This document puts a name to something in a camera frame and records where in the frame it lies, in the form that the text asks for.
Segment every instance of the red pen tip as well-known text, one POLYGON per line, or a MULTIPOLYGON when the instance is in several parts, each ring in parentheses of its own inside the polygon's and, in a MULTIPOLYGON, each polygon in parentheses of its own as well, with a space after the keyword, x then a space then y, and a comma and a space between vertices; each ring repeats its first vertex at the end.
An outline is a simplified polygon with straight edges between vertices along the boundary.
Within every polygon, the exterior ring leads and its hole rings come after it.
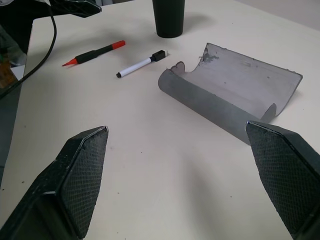
POLYGON ((62 67, 72 65, 72 64, 78 64, 77 59, 72 59, 71 61, 68 61, 67 63, 63 64, 62 67))

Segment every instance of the pen cap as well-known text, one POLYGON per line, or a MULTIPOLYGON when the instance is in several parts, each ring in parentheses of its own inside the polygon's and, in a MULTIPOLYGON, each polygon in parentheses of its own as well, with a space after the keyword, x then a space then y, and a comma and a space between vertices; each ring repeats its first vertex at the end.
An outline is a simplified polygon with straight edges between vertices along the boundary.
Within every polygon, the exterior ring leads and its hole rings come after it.
POLYGON ((126 45, 126 42, 124 40, 117 41, 116 43, 112 44, 112 49, 115 50, 115 49, 123 47, 124 45, 126 45))
POLYGON ((151 60, 153 62, 158 62, 158 61, 164 59, 167 55, 168 55, 167 51, 161 50, 161 51, 158 51, 158 52, 152 54, 151 60))
POLYGON ((156 33, 171 39, 184 30, 185 0, 152 0, 156 33))

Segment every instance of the white table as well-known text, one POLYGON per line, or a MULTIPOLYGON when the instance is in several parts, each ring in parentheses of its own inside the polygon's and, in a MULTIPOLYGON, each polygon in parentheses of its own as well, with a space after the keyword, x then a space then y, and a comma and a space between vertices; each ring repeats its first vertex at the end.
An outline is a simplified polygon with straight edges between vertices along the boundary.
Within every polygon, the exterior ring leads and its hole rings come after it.
MULTIPOLYGON (((155 34, 150 0, 106 6, 87 19, 55 18, 54 50, 22 87, 0 191, 0 225, 67 139, 106 125, 101 189, 86 239, 291 239, 251 148, 157 83, 179 61, 193 70, 207 42, 301 73, 297 92, 273 123, 300 133, 319 152, 320 32, 231 0, 187 0, 185 11, 184 34, 174 39, 155 34), (120 40, 127 46, 61 67, 120 40), (161 49, 170 53, 165 60, 116 78, 161 49)), ((49 18, 34 22, 27 71, 47 52, 52 35, 49 18)))

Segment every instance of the white marker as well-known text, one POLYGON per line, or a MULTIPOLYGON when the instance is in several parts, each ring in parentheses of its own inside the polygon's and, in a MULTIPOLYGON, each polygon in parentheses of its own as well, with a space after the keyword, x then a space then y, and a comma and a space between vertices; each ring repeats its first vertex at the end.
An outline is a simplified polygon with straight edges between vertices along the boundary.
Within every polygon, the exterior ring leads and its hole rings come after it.
POLYGON ((122 71, 118 72, 116 74, 116 76, 118 78, 122 78, 122 77, 134 72, 135 70, 138 70, 138 69, 144 67, 145 65, 148 65, 148 64, 150 64, 152 62, 158 62, 161 59, 164 59, 166 56, 168 56, 168 51, 164 51, 164 50, 158 51, 158 52, 152 54, 152 56, 147 58, 146 60, 143 60, 143 61, 141 61, 141 62, 139 62, 139 63, 137 63, 137 64, 135 64, 135 65, 133 65, 131 67, 128 67, 125 70, 122 70, 122 71))

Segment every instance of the wire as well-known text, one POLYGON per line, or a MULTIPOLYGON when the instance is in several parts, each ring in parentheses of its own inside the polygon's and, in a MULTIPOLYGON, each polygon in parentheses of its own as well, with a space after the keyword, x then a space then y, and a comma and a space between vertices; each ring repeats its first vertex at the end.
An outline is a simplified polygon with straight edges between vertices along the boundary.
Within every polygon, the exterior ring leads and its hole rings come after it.
POLYGON ((57 26, 56 26, 56 22, 54 19, 54 13, 52 12, 51 6, 48 6, 48 10, 49 10, 49 14, 52 20, 52 24, 53 24, 53 39, 50 45, 50 48, 47 52, 47 54, 44 56, 44 58, 41 60, 41 62, 39 62, 39 64, 37 66, 35 66, 34 69, 32 69, 30 72, 28 72, 23 78, 21 78, 20 81, 16 82, 15 84, 9 86, 9 88, 0 95, 0 100, 3 99, 5 96, 7 96, 9 93, 11 93, 13 90, 15 90, 20 84, 22 84, 25 80, 27 80, 32 74, 34 74, 44 63, 45 61, 48 59, 49 55, 52 52, 52 49, 54 48, 55 42, 56 42, 56 38, 57 38, 57 26))

